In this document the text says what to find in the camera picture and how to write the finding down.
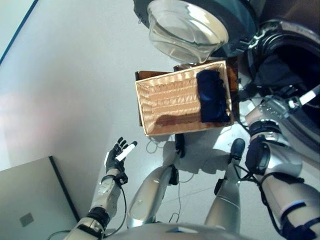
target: navy fabric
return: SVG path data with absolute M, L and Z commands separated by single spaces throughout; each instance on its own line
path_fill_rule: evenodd
M 219 72 L 202 70 L 196 75 L 200 98 L 201 122 L 229 122 L 226 109 L 226 92 Z

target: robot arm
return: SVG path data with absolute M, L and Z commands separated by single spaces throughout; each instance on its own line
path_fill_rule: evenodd
M 108 223 L 117 212 L 121 185 L 128 182 L 124 159 L 136 145 L 136 141 L 127 145 L 121 137 L 107 153 L 104 161 L 106 174 L 100 181 L 98 195 L 92 202 L 86 217 L 77 223 L 64 240 L 100 240 L 103 238 Z
M 278 126 L 289 104 L 271 98 L 246 116 L 251 138 L 245 164 L 277 232 L 288 240 L 311 240 L 320 236 L 320 193 L 298 178 L 307 157 L 291 148 Z

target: basket rim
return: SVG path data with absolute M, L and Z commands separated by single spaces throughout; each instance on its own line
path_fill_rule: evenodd
M 142 80 L 135 81 L 135 91 L 136 91 L 136 94 L 137 94 L 139 113 L 140 113 L 140 116 L 141 116 L 141 123 L 142 123 L 142 128 L 143 128 L 144 134 L 146 136 L 153 136 L 153 134 L 151 132 L 147 133 L 147 130 L 146 130 L 145 117 L 144 117 L 143 110 L 142 110 L 142 104 L 141 104 L 141 100 L 140 100 L 140 95 L 138 94 L 138 92 L 139 92 L 138 91 L 138 86 L 141 83 L 148 82 L 150 80 L 157 80 L 157 79 L 165 78 L 165 77 L 172 76 L 172 75 L 183 74 L 185 72 L 194 71 L 194 70 L 201 70 L 202 71 L 202 70 L 206 69 L 207 67 L 211 67 L 211 66 L 215 66 L 215 65 L 221 65 L 221 64 L 223 65 L 223 76 L 224 76 L 223 84 L 224 84 L 224 88 L 226 90 L 226 106 L 227 106 L 227 109 L 230 112 L 232 112 L 232 104 L 230 104 L 231 103 L 231 95 L 230 95 L 230 86 L 229 86 L 229 81 L 228 81 L 226 60 L 218 60 L 218 61 L 214 61 L 214 62 L 209 62 L 209 63 L 206 63 L 206 64 L 202 64 L 202 65 L 198 65 L 198 66 L 195 66 L 195 67 L 183 69 L 183 70 L 180 70 L 180 71 L 174 71 L 174 72 L 166 73 L 166 74 L 163 74 L 163 75 L 152 76 L 152 77 L 148 77 L 148 78 L 145 78 L 145 79 L 142 79 Z M 189 132 L 204 131 L 204 130 L 205 129 L 198 129 L 198 130 L 197 129 L 193 129 L 193 130 L 190 130 Z

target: woven basket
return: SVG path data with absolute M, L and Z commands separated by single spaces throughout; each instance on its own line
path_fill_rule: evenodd
M 220 73 L 229 122 L 201 122 L 196 75 L 205 69 Z M 142 126 L 147 136 L 196 132 L 233 124 L 226 61 L 139 80 L 135 82 L 135 88 Z

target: black clip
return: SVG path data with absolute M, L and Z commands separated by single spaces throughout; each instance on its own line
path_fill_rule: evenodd
M 117 174 L 113 180 L 119 185 L 126 184 L 128 182 L 128 176 L 124 172 Z

